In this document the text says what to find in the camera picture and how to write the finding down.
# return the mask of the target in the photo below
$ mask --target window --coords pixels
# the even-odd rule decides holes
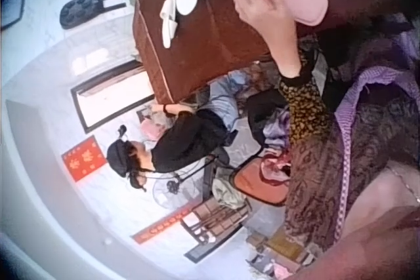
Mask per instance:
[[[154,98],[147,72],[136,60],[74,87],[72,96],[86,133]]]

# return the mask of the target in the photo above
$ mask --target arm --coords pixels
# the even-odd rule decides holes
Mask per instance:
[[[234,0],[240,18],[265,40],[280,75],[280,92],[289,102],[293,146],[300,139],[323,134],[329,114],[312,82],[313,63],[299,58],[296,23],[283,0]]]
[[[331,116],[312,78],[312,68],[313,63],[306,63],[297,76],[286,72],[293,73],[293,77],[286,77],[281,71],[279,90],[289,103],[292,146],[304,138],[325,135],[331,125]]]
[[[158,112],[158,111],[163,111],[163,107],[164,105],[162,104],[153,104],[152,105],[152,112]],[[170,114],[176,115],[178,116],[180,112],[182,111],[187,111],[190,113],[194,113],[194,110],[187,105],[182,105],[182,104],[167,104],[166,105],[166,111]]]

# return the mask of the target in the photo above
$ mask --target orange cushion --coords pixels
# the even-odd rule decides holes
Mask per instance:
[[[287,184],[272,186],[264,183],[259,176],[260,164],[260,157],[252,159],[234,175],[233,185],[254,199],[280,207],[287,197],[289,188]]]

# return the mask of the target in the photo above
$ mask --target blue cloth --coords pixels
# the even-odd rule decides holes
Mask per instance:
[[[211,110],[218,115],[229,132],[233,131],[239,119],[235,94],[247,87],[248,75],[234,70],[210,83],[210,98],[200,109]]]

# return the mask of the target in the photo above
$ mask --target leopard print sleeve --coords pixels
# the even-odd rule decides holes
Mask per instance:
[[[289,102],[290,109],[290,144],[312,136],[323,136],[331,125],[331,115],[328,112],[312,77],[314,69],[314,53],[299,49],[302,63],[300,76],[296,78],[282,77],[279,90]]]
[[[303,85],[287,85],[285,81],[280,81],[279,86],[289,102],[291,145],[312,135],[323,135],[329,130],[330,114],[312,78]]]

